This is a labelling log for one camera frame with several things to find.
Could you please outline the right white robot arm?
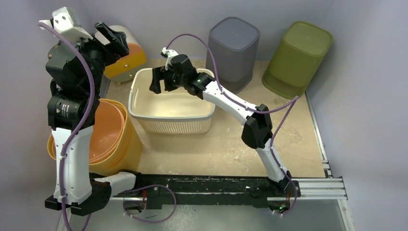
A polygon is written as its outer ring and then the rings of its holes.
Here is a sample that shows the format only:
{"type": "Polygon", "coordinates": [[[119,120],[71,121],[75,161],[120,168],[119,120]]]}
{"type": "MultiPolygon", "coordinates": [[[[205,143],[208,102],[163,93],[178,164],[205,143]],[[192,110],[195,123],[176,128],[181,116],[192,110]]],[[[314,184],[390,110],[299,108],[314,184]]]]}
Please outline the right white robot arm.
{"type": "Polygon", "coordinates": [[[184,88],[188,94],[215,104],[237,119],[243,125],[241,139],[258,153],[274,195],[281,196],[296,188],[274,147],[276,132],[272,130],[266,105],[256,106],[232,94],[215,77],[193,67],[185,54],[168,58],[166,65],[152,69],[152,75],[149,90],[155,94],[184,88]]]}

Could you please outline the grey plastic basket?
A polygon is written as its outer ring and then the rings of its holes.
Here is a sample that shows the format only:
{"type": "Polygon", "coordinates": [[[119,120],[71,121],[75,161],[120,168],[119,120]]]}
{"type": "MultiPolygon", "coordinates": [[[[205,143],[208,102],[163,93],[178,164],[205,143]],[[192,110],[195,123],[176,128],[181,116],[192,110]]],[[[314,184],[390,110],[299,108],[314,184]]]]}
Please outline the grey plastic basket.
{"type": "Polygon", "coordinates": [[[232,93],[239,93],[251,81],[260,39],[260,31],[238,17],[227,17],[217,23],[208,36],[210,53],[206,69],[218,74],[220,84],[232,93]]]}

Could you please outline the orange plastic basin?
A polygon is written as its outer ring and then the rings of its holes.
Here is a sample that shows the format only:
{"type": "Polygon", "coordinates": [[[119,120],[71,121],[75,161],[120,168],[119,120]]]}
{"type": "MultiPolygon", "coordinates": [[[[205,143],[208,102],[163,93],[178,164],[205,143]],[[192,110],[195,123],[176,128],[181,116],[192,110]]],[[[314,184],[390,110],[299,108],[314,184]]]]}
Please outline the orange plastic basin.
{"type": "Polygon", "coordinates": [[[119,145],[125,128],[125,114],[119,106],[107,99],[101,99],[95,113],[93,126],[80,129],[66,149],[66,154],[86,154],[89,163],[103,162],[119,145]]]}

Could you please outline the white plastic basket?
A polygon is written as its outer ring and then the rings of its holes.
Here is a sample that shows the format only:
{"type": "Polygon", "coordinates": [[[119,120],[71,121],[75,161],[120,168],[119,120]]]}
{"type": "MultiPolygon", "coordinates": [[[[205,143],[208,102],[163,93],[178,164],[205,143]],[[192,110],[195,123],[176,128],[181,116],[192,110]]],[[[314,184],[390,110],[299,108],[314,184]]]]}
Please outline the white plastic basket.
{"type": "Polygon", "coordinates": [[[216,106],[186,92],[184,88],[155,94],[149,90],[153,72],[140,69],[133,79],[128,111],[149,133],[200,134],[210,129],[216,106]]]}

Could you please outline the green plastic basket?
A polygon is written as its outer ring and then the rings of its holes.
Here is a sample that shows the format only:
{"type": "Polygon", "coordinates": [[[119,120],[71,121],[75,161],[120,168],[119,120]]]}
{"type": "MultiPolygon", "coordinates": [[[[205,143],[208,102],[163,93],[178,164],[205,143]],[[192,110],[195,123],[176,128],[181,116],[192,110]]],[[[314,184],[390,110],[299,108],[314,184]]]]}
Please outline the green plastic basket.
{"type": "Polygon", "coordinates": [[[286,99],[301,97],[332,43],[329,31],[304,21],[292,23],[264,71],[263,85],[286,99]]]}

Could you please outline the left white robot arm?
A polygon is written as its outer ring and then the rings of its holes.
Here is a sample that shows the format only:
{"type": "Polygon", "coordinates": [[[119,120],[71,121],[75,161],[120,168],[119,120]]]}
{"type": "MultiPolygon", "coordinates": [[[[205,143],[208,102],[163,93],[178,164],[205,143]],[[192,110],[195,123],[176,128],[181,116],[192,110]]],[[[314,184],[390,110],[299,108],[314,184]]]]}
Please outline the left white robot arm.
{"type": "Polygon", "coordinates": [[[56,21],[44,20],[38,25],[59,39],[49,50],[46,63],[52,78],[47,109],[57,151],[57,181],[45,206],[63,211],[70,208],[73,214],[86,216],[103,209],[111,197],[122,192],[141,195],[143,183],[135,172],[95,179],[89,176],[89,145],[101,79],[106,66],[129,54],[125,33],[98,22],[95,27],[108,39],[103,44],[84,30],[69,38],[58,30],[56,21]]]}

